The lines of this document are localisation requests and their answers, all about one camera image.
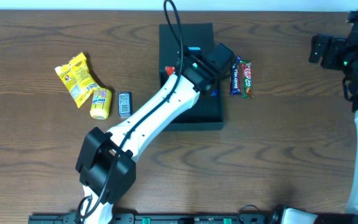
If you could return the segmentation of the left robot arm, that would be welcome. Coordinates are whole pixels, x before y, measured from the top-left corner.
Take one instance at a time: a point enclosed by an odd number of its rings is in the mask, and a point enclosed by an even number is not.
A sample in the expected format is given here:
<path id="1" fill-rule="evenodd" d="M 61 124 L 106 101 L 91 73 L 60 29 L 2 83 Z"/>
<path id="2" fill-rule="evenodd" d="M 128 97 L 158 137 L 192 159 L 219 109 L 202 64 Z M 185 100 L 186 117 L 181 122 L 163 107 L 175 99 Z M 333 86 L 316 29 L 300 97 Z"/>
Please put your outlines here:
<path id="1" fill-rule="evenodd" d="M 77 208 L 83 223 L 112 220 L 112 207 L 135 182 L 136 164 L 147 146 L 201 95 L 209 95 L 234 61 L 224 44 L 206 57 L 195 47 L 183 47 L 175 71 L 146 104 L 106 132 L 93 128 L 85 136 L 75 166 L 85 193 Z"/>

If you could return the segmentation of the blue oreo pack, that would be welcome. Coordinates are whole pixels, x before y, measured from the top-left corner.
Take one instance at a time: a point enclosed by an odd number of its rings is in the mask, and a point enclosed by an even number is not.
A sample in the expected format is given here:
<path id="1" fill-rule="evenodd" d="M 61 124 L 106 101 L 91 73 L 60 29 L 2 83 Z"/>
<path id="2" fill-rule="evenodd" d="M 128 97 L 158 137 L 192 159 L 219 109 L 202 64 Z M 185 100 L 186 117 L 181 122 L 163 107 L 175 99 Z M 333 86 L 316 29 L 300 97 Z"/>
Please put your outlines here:
<path id="1" fill-rule="evenodd" d="M 212 91 L 211 96 L 216 96 L 218 94 L 217 90 Z"/>

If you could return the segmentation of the red snack packet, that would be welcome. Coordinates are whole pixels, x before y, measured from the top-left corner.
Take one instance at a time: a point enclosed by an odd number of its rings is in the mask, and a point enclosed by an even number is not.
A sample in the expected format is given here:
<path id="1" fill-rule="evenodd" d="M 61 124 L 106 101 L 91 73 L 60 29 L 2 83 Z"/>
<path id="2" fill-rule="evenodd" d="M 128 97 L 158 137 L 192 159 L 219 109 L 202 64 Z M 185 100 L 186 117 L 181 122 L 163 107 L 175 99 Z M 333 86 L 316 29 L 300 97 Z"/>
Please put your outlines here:
<path id="1" fill-rule="evenodd" d="M 175 73 L 175 67 L 173 66 L 166 66 L 165 67 L 165 72 L 167 74 L 167 76 L 169 77 L 170 75 L 174 74 Z"/>

